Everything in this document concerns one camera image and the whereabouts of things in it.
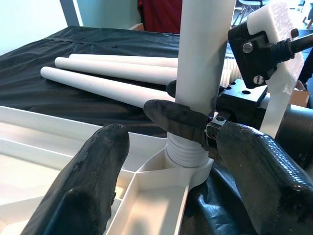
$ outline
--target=white plastic tray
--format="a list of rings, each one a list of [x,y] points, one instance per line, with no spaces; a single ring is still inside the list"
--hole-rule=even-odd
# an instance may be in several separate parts
[[[99,128],[0,107],[0,235],[21,233],[60,170]],[[167,166],[165,144],[166,139],[130,133],[105,234],[179,233],[199,170]],[[211,164],[200,168],[203,180]]]

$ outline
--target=wall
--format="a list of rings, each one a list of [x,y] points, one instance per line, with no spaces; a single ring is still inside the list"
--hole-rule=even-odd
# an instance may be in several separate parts
[[[0,55],[65,27],[59,0],[0,0]]]
[[[87,27],[128,29],[140,23],[137,0],[76,0]]]

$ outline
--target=white cylindrical rod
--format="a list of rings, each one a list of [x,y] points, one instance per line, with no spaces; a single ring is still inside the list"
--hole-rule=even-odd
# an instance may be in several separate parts
[[[174,101],[174,98],[170,97],[166,92],[81,73],[43,67],[40,74],[46,79],[115,99],[139,108],[143,108],[145,102],[150,99]]]
[[[176,102],[203,114],[215,110],[235,2],[182,1]],[[175,163],[196,167],[207,161],[200,144],[168,135],[166,154]],[[189,158],[184,149],[190,150]]]
[[[177,69],[170,67],[126,64],[111,61],[81,60],[58,57],[55,66],[61,69],[89,72],[135,81],[167,85],[176,80]]]
[[[163,67],[177,68],[178,58],[149,57],[149,56],[127,56],[127,55],[89,55],[89,54],[71,54],[71,59],[83,60],[103,60],[119,63],[153,65]]]

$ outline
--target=metal screw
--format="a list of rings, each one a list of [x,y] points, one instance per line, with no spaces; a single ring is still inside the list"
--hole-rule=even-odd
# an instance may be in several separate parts
[[[296,38],[299,36],[299,30],[297,28],[294,28],[292,31],[291,31],[291,37],[292,38]]]
[[[252,44],[252,42],[248,42],[248,43],[245,43],[243,45],[243,52],[244,53],[248,54],[248,53],[250,53],[252,51],[253,51],[253,44]]]
[[[257,75],[253,78],[253,82],[258,85],[262,85],[264,82],[264,78],[261,75]]]

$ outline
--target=black tablecloth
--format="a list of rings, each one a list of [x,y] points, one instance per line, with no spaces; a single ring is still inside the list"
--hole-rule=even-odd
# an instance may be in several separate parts
[[[119,123],[130,132],[165,137],[142,109],[45,80],[40,69],[54,67],[56,57],[71,53],[177,57],[178,48],[179,35],[174,34],[68,27],[0,56],[0,105],[100,126]],[[222,162],[215,162],[207,181],[190,191],[180,234],[256,234]]]

